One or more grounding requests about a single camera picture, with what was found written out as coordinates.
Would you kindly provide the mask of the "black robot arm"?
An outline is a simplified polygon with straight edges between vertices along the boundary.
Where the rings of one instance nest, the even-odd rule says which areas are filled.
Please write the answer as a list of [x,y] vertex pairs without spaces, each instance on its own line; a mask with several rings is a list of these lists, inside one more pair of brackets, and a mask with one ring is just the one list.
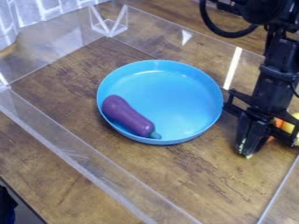
[[231,89],[223,109],[237,117],[235,150],[255,154],[270,137],[295,145],[299,121],[287,112],[299,96],[299,40],[287,37],[299,31],[299,0],[235,0],[240,16],[266,28],[264,62],[251,95]]

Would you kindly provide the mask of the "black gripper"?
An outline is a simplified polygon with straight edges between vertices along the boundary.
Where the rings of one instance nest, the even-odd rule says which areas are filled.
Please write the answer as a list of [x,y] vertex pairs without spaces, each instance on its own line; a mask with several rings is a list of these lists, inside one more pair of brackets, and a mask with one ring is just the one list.
[[[295,145],[299,132],[299,121],[287,112],[295,88],[299,83],[296,72],[282,73],[274,68],[259,68],[252,95],[240,93],[236,89],[228,91],[228,100],[223,109],[237,117],[235,149],[244,156],[255,154],[271,136],[288,146]],[[271,126],[270,120],[279,118],[294,125],[292,133],[282,127]]]

